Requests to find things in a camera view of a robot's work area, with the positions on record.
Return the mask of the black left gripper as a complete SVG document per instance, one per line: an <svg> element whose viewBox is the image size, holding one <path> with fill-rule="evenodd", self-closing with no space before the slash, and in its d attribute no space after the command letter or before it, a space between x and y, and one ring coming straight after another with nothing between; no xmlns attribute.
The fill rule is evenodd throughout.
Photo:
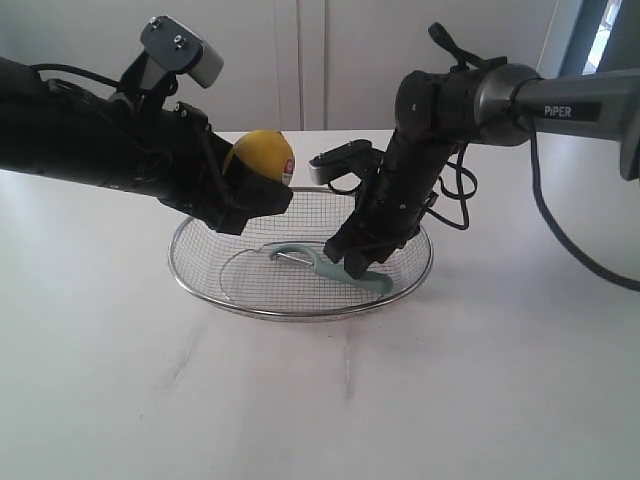
<svg viewBox="0 0 640 480"><path fill-rule="evenodd" d="M122 102L105 105L116 138L106 188L154 197L231 235L241 235L251 219L286 212L293 198L289 187L243 163L224 176L231 143L211 130L201 110L184 102L177 107L147 115L132 113Z"/></svg>

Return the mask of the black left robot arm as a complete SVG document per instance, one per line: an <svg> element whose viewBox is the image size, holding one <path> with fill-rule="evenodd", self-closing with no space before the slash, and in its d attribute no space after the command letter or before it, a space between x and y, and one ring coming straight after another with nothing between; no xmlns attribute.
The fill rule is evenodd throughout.
<svg viewBox="0 0 640 480"><path fill-rule="evenodd" d="M180 102L149 117L32 67L1 61L1 167L154 197L232 235L284 213L291 188L243 163L223 174L232 145L199 109Z"/></svg>

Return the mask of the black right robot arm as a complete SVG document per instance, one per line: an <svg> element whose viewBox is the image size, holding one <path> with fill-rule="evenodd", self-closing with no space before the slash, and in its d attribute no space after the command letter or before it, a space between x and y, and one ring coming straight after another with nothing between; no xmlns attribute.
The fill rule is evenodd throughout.
<svg viewBox="0 0 640 480"><path fill-rule="evenodd" d="M539 132L615 141L626 181L639 177L639 72L543 79L520 64L414 71L401 82L395 128L385 150L354 141L311 163L314 181L353 173L355 208L324 246L360 278L418 234L433 188L452 156L470 144L534 145Z"/></svg>

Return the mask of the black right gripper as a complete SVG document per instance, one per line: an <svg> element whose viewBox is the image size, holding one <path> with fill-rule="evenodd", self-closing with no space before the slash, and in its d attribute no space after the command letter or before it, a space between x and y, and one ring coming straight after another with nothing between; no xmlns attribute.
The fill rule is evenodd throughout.
<svg viewBox="0 0 640 480"><path fill-rule="evenodd" d="M351 219L324 245L332 261L360 279L373 263L383 264L415 234L427 197L440 174L438 144L387 147L371 188Z"/></svg>

